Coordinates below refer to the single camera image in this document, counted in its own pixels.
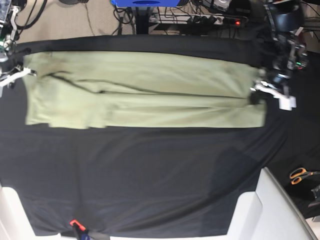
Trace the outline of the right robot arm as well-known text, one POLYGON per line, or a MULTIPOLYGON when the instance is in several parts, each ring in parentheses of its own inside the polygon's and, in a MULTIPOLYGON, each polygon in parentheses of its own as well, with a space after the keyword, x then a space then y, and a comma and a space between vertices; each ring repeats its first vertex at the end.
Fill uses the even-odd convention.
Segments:
POLYGON ((20 37, 16 19, 26 7, 26 0, 2 0, 0 2, 0 79, 22 70, 22 57, 30 54, 30 48, 17 50, 20 37))

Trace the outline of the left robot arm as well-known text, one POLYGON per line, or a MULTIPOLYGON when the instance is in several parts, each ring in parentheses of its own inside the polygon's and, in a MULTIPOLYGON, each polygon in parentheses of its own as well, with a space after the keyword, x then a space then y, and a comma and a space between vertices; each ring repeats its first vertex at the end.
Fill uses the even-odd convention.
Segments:
POLYGON ((281 110, 291 111, 296 107, 296 98, 290 94, 289 80, 308 64, 302 4, 300 0, 266 0, 264 8, 275 52, 271 54, 272 66, 259 69, 250 90, 253 95, 272 95, 281 110))

